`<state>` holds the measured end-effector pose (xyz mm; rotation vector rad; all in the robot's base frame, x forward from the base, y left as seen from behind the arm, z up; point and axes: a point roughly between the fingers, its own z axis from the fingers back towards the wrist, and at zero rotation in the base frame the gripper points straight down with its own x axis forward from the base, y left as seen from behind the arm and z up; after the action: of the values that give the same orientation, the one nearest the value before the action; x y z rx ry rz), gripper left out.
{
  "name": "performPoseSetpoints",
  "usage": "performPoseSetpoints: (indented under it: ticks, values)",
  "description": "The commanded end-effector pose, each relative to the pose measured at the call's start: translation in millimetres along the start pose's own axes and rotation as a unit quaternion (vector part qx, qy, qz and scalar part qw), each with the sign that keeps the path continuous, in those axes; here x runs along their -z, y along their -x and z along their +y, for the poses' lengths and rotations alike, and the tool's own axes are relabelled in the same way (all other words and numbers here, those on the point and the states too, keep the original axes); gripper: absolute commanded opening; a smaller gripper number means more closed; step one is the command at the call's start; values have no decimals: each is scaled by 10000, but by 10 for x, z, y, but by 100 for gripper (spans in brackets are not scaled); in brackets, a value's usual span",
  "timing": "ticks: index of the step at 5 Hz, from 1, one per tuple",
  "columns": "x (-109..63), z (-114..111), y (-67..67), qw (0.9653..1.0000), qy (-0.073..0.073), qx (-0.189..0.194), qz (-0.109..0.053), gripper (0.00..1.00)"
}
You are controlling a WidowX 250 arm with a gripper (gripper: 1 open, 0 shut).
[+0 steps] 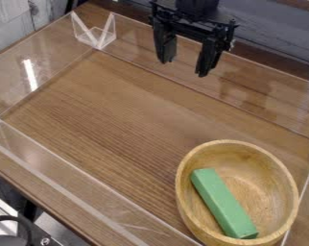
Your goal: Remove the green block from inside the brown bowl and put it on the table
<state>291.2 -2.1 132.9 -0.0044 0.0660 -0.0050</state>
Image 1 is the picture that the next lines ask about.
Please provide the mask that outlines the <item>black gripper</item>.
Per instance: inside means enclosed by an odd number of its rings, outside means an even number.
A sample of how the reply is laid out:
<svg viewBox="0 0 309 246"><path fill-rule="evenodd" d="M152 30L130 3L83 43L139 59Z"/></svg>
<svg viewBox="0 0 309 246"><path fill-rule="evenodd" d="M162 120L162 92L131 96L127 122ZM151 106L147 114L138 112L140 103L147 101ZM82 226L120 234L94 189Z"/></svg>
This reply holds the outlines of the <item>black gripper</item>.
<svg viewBox="0 0 309 246"><path fill-rule="evenodd" d="M203 41L194 72L204 77L216 67L223 43L234 39L235 19L219 9L219 0L151 0L150 4L158 60L167 63L175 58L176 35Z"/></svg>

